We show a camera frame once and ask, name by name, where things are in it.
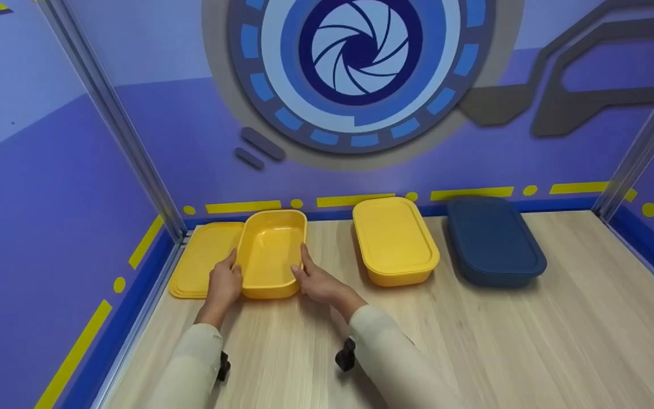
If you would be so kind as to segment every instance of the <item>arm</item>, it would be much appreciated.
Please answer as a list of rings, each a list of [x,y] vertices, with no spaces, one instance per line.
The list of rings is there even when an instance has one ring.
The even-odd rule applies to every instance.
[[[390,407],[463,407],[425,355],[382,310],[365,305],[349,323],[355,356]]]
[[[320,269],[307,246],[301,249],[304,271],[292,267],[302,293],[333,306],[350,325],[355,356],[390,407],[421,409],[463,407],[438,371],[398,328],[395,321],[348,285]]]
[[[241,268],[231,266],[236,251],[210,272],[206,302],[181,337],[148,400],[148,409],[203,409],[221,368],[226,313],[241,293]]]

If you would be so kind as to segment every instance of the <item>blue lid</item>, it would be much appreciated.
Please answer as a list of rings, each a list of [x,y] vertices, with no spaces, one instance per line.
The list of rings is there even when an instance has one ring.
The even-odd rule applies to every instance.
[[[457,197],[447,204],[459,256],[488,274],[538,275],[547,259],[514,205],[497,197]]]

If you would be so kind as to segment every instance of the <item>person's left hand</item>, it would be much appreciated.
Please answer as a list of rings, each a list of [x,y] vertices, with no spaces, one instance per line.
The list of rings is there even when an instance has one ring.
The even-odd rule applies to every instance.
[[[203,323],[221,328],[229,307],[241,294],[241,266],[234,266],[236,262],[236,249],[228,257],[216,263],[213,270],[208,273],[208,293],[206,301],[198,311],[195,323]]]
[[[233,249],[228,257],[217,262],[208,273],[207,303],[211,300],[212,303],[228,307],[241,294],[244,278],[241,277],[241,266],[234,266],[235,261],[236,249]]]

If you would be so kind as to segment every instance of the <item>sleeve cuff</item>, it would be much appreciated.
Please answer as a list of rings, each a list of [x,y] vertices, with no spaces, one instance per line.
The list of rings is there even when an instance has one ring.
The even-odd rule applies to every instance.
[[[350,318],[350,333],[358,344],[374,339],[380,332],[390,328],[397,328],[395,321],[375,306],[362,306]]]
[[[204,362],[220,362],[224,339],[215,327],[209,324],[194,324],[181,337],[173,352],[176,356],[197,357]]]

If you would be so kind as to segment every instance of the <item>closed yellow container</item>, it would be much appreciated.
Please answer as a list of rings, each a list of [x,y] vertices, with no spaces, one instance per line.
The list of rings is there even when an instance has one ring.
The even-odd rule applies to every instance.
[[[299,246],[307,238],[307,217],[299,210],[267,210],[249,217],[236,263],[248,298],[287,298],[299,290],[290,266],[301,266]]]
[[[438,247],[410,200],[366,200],[355,206],[353,219],[368,276],[375,284],[395,287],[423,282],[438,266]]]

